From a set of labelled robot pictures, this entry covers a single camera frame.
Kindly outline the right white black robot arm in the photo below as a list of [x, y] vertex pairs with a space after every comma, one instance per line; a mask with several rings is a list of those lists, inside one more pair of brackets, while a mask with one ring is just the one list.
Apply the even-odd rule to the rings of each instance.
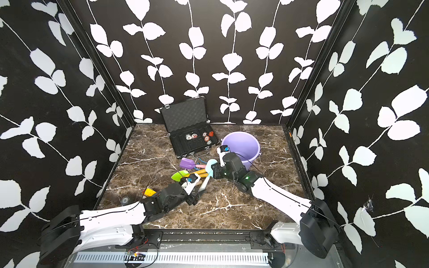
[[214, 179], [233, 182], [241, 192], [267, 202], [296, 223], [291, 227], [276, 223], [270, 230], [276, 242], [303, 245], [316, 257], [326, 258], [339, 236], [340, 225], [324, 201], [287, 192], [264, 175], [248, 170], [236, 153], [223, 152], [220, 161], [209, 160], [206, 171]]

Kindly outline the light blue toy shovel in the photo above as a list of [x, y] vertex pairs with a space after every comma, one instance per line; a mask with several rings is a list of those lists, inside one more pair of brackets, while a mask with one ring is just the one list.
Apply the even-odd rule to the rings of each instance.
[[198, 193], [201, 193], [201, 192], [205, 191], [210, 178], [213, 177], [213, 168], [212, 168], [212, 166], [216, 165], [217, 163], [218, 163], [218, 161], [215, 160], [215, 159], [210, 159], [207, 162], [205, 170], [206, 170], [206, 173], [208, 174], [208, 176], [205, 178], [204, 182], [202, 183], [200, 189], [198, 190]]

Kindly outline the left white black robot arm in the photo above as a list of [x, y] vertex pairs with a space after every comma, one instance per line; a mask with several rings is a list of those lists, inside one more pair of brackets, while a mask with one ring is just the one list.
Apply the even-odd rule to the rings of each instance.
[[73, 205], [60, 212], [41, 231], [39, 265], [55, 266], [70, 255], [101, 246], [135, 247], [144, 240], [143, 224], [163, 218], [186, 202], [198, 203], [204, 188], [196, 183], [173, 183], [151, 197], [123, 207], [82, 211]]

